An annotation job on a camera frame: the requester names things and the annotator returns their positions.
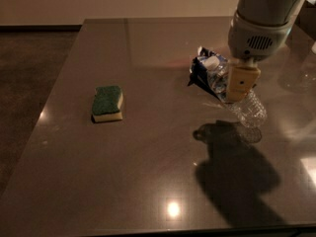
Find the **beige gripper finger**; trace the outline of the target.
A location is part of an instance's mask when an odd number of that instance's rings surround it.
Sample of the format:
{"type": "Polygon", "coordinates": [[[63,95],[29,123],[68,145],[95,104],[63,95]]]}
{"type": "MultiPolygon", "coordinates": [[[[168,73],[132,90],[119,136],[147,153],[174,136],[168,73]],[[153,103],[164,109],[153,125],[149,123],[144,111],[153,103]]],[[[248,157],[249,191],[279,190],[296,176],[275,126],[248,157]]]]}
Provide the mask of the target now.
{"type": "Polygon", "coordinates": [[[226,88],[227,102],[242,101],[254,87],[260,75],[261,70],[253,58],[230,61],[228,63],[228,83],[226,88]]]}

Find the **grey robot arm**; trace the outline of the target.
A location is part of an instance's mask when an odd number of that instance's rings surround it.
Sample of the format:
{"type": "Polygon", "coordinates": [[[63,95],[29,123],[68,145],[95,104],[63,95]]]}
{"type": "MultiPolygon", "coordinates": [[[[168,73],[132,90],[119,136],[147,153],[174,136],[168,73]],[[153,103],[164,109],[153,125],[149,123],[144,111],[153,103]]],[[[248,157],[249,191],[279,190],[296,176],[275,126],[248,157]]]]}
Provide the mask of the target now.
{"type": "Polygon", "coordinates": [[[239,0],[230,24],[227,101],[243,100],[258,80],[258,62],[274,55],[293,26],[301,0],[239,0]]]}

